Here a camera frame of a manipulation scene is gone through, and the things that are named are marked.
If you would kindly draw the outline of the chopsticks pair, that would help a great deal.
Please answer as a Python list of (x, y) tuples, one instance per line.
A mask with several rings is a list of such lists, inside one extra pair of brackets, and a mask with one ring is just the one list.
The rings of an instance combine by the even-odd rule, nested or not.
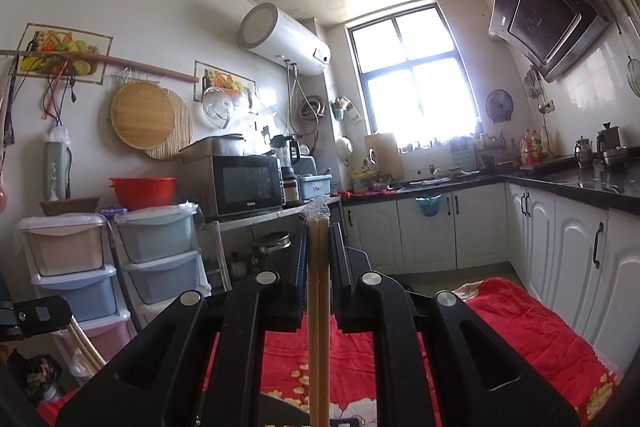
[(330, 425), (330, 210), (328, 198), (304, 209), (307, 225), (307, 333), (311, 426)]
[(93, 377), (105, 366), (106, 362), (104, 358), (100, 355), (98, 349), (93, 346), (93, 343), (89, 340), (73, 315), (70, 317), (70, 323), (68, 323), (65, 330), (70, 336), (70, 340), (73, 341), (73, 344), (84, 357), (87, 373), (90, 377)]

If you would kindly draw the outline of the kitchen window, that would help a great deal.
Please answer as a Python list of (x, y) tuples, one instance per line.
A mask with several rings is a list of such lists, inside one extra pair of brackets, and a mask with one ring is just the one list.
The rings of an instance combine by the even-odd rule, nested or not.
[(454, 34), (435, 2), (347, 29), (371, 131), (400, 146), (470, 135), (480, 112)]

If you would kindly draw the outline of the beige top drawer tower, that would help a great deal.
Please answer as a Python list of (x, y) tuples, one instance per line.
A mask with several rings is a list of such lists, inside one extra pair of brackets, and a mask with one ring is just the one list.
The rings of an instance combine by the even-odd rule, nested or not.
[(99, 213), (31, 217), (14, 229), (30, 283), (40, 298), (61, 296), (104, 361), (136, 332), (120, 285), (111, 225)]

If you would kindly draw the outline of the red floral tablecloth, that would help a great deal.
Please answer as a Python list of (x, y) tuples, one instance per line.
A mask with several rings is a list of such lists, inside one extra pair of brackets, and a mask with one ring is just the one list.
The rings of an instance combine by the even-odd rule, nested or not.
[[(501, 277), (467, 283), (454, 292), (574, 407), (587, 425), (611, 398), (620, 375), (558, 314)], [(373, 337), (330, 325), (330, 416), (378, 425)], [(262, 359), (262, 392), (309, 411), (308, 329), (269, 333)]]

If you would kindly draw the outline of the blue drawer tower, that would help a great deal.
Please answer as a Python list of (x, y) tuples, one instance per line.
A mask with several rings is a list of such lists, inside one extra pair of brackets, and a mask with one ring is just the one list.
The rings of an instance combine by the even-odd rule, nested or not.
[(117, 259), (132, 314), (143, 329), (186, 291), (212, 293), (192, 202), (127, 211), (114, 218)]

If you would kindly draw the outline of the steel pot on shelf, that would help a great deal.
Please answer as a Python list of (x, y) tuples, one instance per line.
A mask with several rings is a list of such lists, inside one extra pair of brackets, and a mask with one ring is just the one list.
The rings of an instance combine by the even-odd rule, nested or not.
[(268, 258), (276, 251), (283, 251), (291, 246), (291, 234), (285, 231), (275, 231), (267, 235), (257, 237), (252, 243), (252, 253), (258, 261), (258, 265), (263, 267)]

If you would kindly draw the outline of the blue hanging bin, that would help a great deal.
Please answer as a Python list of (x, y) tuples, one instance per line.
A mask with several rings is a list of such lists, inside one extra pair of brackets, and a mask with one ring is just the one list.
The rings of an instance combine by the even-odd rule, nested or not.
[(428, 197), (417, 197), (416, 205), (420, 210), (420, 213), (424, 217), (431, 218), (436, 217), (439, 213), (440, 200), (442, 199), (442, 195), (436, 194)]

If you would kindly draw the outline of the black countertop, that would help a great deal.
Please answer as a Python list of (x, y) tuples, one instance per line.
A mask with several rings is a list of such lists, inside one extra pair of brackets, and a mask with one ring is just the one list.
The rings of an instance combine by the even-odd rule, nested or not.
[(403, 186), (397, 190), (363, 194), (348, 192), (341, 196), (341, 200), (344, 205), (363, 205), (392, 199), (431, 197), (500, 183), (534, 188), (593, 207), (613, 209), (639, 216), (638, 158), (627, 160), (625, 165), (612, 168), (596, 164), (592, 168), (580, 169), (577, 162), (573, 165), (568, 165), (566, 162), (560, 169), (547, 168), (542, 169), (541, 172), (472, 174), (472, 176), (459, 176), (446, 182)]

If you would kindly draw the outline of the round bamboo board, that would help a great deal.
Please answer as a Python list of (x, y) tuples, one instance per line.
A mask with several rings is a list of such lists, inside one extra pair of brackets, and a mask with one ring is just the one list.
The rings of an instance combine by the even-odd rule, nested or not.
[(122, 142), (155, 160), (175, 159), (193, 138), (186, 102), (149, 81), (129, 81), (117, 90), (110, 121)]

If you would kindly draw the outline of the metal kettle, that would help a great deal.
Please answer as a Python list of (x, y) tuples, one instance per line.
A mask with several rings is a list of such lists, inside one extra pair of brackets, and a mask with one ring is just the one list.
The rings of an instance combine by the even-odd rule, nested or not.
[(580, 169), (586, 169), (592, 166), (593, 151), (590, 139), (582, 136), (575, 142), (574, 157)]

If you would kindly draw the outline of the dark pot on counter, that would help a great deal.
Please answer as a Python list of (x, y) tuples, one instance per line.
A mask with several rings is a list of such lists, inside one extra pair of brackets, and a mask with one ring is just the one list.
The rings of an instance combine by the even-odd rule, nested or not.
[(622, 165), (628, 150), (620, 142), (620, 128), (605, 122), (597, 134), (597, 152), (608, 167)]

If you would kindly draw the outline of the fruit picture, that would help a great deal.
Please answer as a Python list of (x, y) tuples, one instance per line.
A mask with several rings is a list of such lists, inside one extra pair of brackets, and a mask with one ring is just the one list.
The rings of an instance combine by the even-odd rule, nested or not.
[(113, 38), (72, 28), (26, 25), (17, 49), (25, 52), (17, 70), (27, 77), (55, 77), (60, 72), (84, 83), (102, 84), (105, 65), (81, 53), (108, 55)]
[(194, 63), (194, 76), (198, 81), (194, 84), (193, 100), (197, 102), (202, 101), (203, 93), (209, 88), (221, 89), (230, 95), (233, 101), (239, 100), (241, 96), (252, 101), (257, 93), (254, 80), (200, 61)]

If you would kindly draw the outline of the fruit picture right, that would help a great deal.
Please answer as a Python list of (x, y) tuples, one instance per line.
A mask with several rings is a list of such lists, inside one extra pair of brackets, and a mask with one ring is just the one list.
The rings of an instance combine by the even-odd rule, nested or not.
[(221, 89), (230, 95), (233, 101), (239, 100), (241, 96), (252, 101), (257, 93), (254, 80), (200, 61), (194, 63), (194, 76), (198, 81), (194, 84), (193, 100), (197, 102), (202, 101), (203, 93), (209, 88)]

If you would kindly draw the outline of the black range hood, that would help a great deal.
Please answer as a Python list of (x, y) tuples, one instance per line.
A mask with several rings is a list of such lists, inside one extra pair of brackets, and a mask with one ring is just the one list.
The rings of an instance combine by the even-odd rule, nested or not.
[(517, 48), (552, 82), (605, 28), (606, 20), (588, 0), (495, 0), (489, 33)]

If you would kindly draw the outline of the white water heater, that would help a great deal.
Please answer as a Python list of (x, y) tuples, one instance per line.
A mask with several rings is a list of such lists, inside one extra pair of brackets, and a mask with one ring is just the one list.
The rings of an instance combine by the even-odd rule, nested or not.
[(274, 64), (295, 64), (299, 74), (317, 76), (331, 61), (331, 50), (316, 34), (272, 3), (255, 5), (242, 19), (239, 46)]

